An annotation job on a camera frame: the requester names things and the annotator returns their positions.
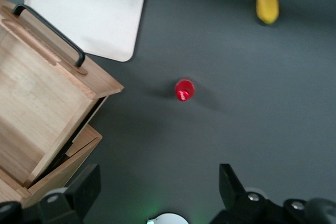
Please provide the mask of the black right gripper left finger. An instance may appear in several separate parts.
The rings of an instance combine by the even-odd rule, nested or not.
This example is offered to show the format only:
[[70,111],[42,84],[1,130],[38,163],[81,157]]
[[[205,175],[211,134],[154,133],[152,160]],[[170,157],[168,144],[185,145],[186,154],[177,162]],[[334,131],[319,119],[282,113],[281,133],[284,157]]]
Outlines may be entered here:
[[69,186],[51,190],[40,200],[40,222],[83,223],[100,192],[100,166],[90,164]]

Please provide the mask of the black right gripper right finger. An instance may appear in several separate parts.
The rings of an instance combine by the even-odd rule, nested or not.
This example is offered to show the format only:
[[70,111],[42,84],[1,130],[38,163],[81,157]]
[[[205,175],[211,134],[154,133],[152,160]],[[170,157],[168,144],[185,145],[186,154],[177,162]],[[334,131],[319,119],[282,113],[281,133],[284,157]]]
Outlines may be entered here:
[[246,191],[229,164],[219,166],[219,192],[224,204],[211,223],[287,223],[283,208],[260,193]]

